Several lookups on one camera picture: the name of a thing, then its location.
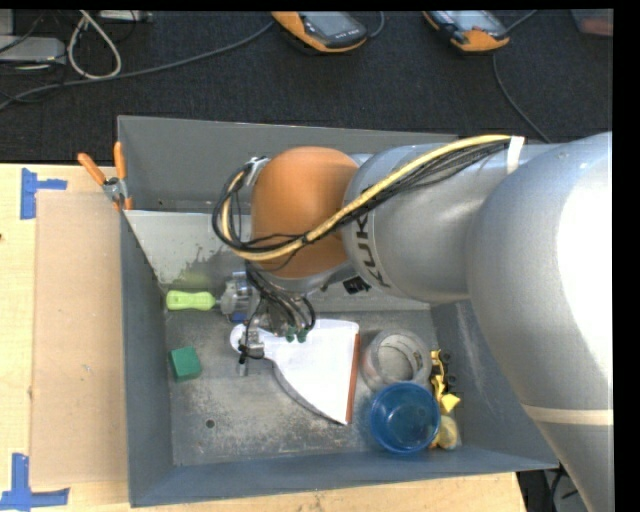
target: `blue plastic cup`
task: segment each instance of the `blue plastic cup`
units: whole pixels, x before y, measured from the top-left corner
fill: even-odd
[[[424,450],[440,428],[440,407],[431,392],[414,382],[398,382],[379,391],[370,412],[371,433],[393,453]]]

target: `wooden table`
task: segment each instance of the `wooden table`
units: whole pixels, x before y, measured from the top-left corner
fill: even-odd
[[[37,218],[20,220],[20,176],[23,167],[36,172],[40,180],[60,178],[69,184],[66,191],[41,191],[38,194],[102,193],[80,166],[0,164],[0,315],[3,327],[0,329],[0,490],[9,489],[11,485],[11,454],[20,452],[30,455],[31,447]],[[115,175],[112,168],[103,170],[107,176]],[[106,198],[103,204],[106,210],[113,211]],[[31,462],[32,465],[37,464],[37,460]],[[38,483],[33,481],[31,486],[33,492],[60,487],[38,487]],[[71,488],[68,505],[53,507],[52,510],[130,510],[126,481],[70,481],[65,486]],[[149,508],[150,511],[184,509],[184,505]],[[190,504],[188,509],[214,512],[523,512],[525,506],[515,474],[505,473],[231,499]]]

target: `green block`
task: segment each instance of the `green block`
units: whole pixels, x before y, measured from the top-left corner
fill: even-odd
[[[176,382],[196,379],[202,373],[200,359],[193,347],[183,347],[169,352],[169,363]]]

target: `black carpet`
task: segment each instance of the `black carpet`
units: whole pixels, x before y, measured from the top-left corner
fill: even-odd
[[[507,26],[529,11],[493,11]],[[40,14],[15,10],[16,34]],[[101,21],[122,57],[122,78],[82,80],[70,66],[0,67],[0,161],[112,164],[121,114],[460,136],[511,133],[565,142],[612,130],[613,38],[578,31],[569,10],[541,10],[514,28],[494,58],[461,56],[419,11],[385,12],[382,32],[349,55],[303,54],[271,25],[253,41],[177,68],[125,74],[221,49],[272,23],[267,12],[153,11],[152,23]],[[353,12],[374,31],[377,11]],[[34,35],[68,42],[77,11],[45,12]],[[77,47],[93,74],[113,56],[94,31]],[[22,93],[49,84],[33,95]]]

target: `clear tape roll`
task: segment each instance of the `clear tape roll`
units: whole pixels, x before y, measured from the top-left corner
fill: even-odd
[[[372,391],[396,382],[415,382],[433,392],[431,348],[414,332],[387,329],[378,333],[364,350],[360,370]]]

